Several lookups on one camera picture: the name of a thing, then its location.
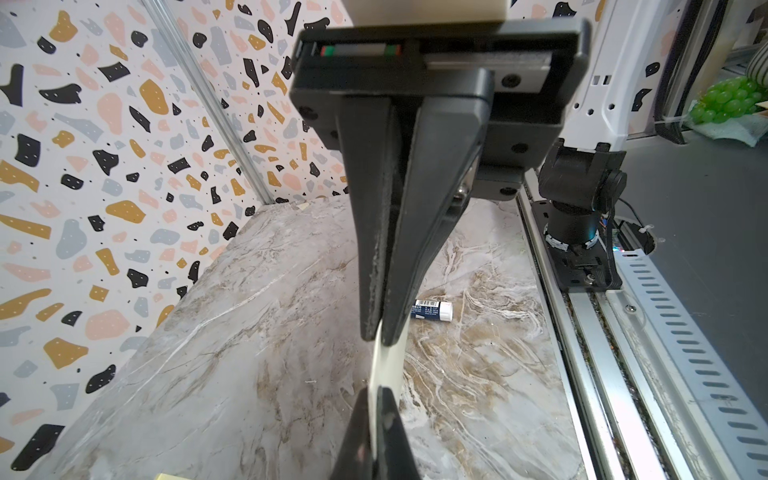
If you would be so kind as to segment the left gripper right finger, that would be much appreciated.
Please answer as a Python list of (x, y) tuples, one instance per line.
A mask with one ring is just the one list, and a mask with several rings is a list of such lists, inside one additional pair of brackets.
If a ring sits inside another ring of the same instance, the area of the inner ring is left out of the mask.
[(397, 401), (393, 391), (388, 387), (380, 386), (376, 394), (374, 440), (376, 441), (375, 479), (420, 479)]

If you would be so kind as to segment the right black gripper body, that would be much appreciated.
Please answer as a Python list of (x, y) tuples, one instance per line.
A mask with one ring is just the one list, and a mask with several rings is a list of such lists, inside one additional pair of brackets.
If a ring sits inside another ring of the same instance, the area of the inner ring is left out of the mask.
[(509, 200), (559, 138), (590, 40), (590, 24), (576, 17), (308, 29), (294, 48), (289, 96), (342, 155), (353, 197), (372, 192), (387, 153), (403, 186), (425, 99), (482, 99), (489, 120), (472, 194)]

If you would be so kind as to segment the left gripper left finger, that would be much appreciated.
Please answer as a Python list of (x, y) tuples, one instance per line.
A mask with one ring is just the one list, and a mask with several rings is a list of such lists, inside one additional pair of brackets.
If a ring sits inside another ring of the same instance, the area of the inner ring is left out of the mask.
[(369, 479), (368, 388), (359, 393), (330, 480)]

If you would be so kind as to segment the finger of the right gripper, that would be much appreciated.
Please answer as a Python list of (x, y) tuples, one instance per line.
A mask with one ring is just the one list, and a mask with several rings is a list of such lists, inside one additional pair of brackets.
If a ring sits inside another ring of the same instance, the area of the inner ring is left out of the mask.
[(477, 157), (491, 96), (427, 97), (416, 115), (382, 312), (385, 346), (396, 344), (429, 263), (428, 251)]
[(387, 97), (342, 99), (337, 133), (357, 238), (360, 334), (397, 342), (413, 286), (401, 221), (411, 140)]

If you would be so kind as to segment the beige letter paper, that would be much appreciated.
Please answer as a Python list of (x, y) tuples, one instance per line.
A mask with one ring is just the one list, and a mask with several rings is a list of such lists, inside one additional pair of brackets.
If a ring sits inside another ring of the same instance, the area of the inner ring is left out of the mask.
[(368, 381), (368, 423), (373, 459), (378, 458), (380, 441), (377, 439), (377, 412), (381, 401), (378, 393), (381, 388), (388, 388), (398, 404), (403, 384), (403, 368), (410, 317), (405, 317), (403, 330), (392, 346), (383, 343), (383, 325), (380, 324), (376, 331), (372, 355), (371, 373)]

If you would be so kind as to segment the cream envelope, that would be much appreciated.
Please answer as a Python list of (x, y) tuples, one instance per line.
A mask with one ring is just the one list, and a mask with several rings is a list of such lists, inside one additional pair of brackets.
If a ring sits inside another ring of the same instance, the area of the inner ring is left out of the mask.
[(158, 474), (154, 478), (154, 480), (190, 480), (190, 479), (185, 478), (185, 477), (181, 477), (181, 476), (177, 476), (177, 475), (172, 475), (172, 474), (167, 474), (167, 473), (160, 473), (160, 474)]

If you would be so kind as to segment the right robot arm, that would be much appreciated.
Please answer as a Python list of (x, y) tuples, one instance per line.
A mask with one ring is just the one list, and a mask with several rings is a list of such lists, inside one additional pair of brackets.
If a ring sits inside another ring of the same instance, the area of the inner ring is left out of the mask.
[(340, 153), (358, 246), (360, 334), (394, 345), (471, 198), (539, 173), (536, 223), (562, 290), (620, 286), (609, 244), (627, 176), (631, 89), (664, 1), (348, 1), (298, 35), (289, 96)]

